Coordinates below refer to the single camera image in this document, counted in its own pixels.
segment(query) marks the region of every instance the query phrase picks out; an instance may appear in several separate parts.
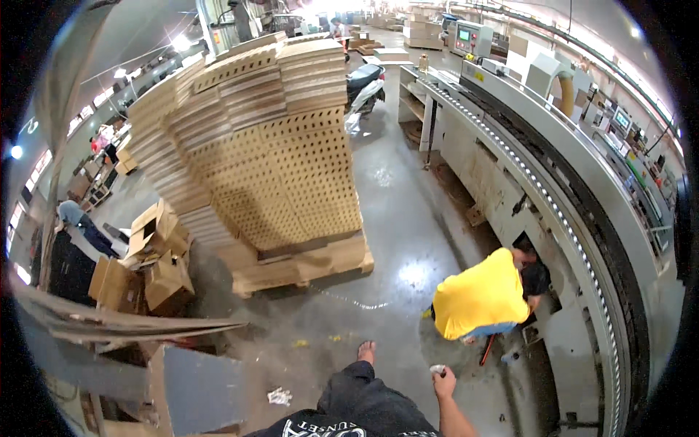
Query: concrete floor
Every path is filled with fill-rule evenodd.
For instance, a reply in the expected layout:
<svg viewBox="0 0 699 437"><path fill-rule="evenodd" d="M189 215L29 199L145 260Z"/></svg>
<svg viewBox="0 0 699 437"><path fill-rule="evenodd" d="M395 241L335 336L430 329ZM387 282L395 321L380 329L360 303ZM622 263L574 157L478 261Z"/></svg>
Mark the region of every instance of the concrete floor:
<svg viewBox="0 0 699 437"><path fill-rule="evenodd" d="M403 47L401 34L368 28L386 47ZM423 50L409 49L411 60ZM425 50L430 65L458 71L446 51ZM351 53L348 71L361 65ZM458 382L455 399L483 436L541 436L557 421L553 382L543 347L521 350L515 331L496 342L484 367L484 341L470 347L441 339L431 320L421 319L444 278L483 260L499 242L487 224L472 229L411 149L397 123L398 71L386 74L387 101L379 102L351 140L354 176L364 230L375 259L368 276L353 273L312 281L307 289L283 287L241 300L231 276L205 248L192 248L190 275L199 296L193 315L249 320L249 329L226 335L226 353L245 362L249 420L242 432L267 427L302 408L314 408L328 377L356 359L363 339L377 342L376 374L413 399L438 427L438 405L428 367L447 364ZM117 180L114 195L92 214L101 226L131 221L158 196L135 174ZM304 340L308 346L295 347ZM503 351L520 350L507 365ZM283 387L290 407L270 405L266 393Z"/></svg>

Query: foot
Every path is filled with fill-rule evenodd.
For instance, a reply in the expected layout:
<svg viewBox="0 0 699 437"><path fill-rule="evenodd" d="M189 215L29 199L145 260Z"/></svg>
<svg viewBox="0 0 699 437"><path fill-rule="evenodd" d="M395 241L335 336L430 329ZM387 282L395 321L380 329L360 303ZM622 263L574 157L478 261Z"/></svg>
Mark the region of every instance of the foot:
<svg viewBox="0 0 699 437"><path fill-rule="evenodd" d="M376 342L367 340L359 345L356 352L357 361L367 361L372 366L374 365L374 353L376 352Z"/></svg>

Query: blue jeans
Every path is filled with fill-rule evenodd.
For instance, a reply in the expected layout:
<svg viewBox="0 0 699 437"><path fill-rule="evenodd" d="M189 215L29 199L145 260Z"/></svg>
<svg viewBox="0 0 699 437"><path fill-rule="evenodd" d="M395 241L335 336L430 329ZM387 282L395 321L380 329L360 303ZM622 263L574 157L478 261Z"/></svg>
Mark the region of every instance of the blue jeans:
<svg viewBox="0 0 699 437"><path fill-rule="evenodd" d="M494 324L487 324L482 327L478 327L476 329L473 329L471 332L466 334L465 337L485 337L489 336L491 334L506 334L510 332L511 330L514 329L514 327L517 326L516 322L502 322L502 323L494 323Z"/></svg>

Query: hand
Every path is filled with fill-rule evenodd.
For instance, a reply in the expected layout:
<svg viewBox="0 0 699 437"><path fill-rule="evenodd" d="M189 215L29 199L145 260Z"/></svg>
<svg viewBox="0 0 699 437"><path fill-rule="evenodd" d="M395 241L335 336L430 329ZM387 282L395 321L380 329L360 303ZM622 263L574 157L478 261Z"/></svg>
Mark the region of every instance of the hand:
<svg viewBox="0 0 699 437"><path fill-rule="evenodd" d="M446 375L443 378L437 373L432 374L432 383L435 387L437 399L451 398L454 393L454 388L456 387L456 376L454 376L454 372L452 372L449 367L444 367L444 373L446 373Z"/></svg>

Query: scooter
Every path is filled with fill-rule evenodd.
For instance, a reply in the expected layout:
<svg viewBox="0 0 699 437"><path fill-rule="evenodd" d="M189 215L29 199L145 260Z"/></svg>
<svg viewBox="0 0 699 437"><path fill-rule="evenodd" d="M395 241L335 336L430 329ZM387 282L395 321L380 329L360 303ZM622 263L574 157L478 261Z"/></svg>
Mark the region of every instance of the scooter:
<svg viewBox="0 0 699 437"><path fill-rule="evenodd" d="M386 69L374 64L366 64L347 75L347 105L349 112L369 114L377 100L386 101L384 93L384 73Z"/></svg>

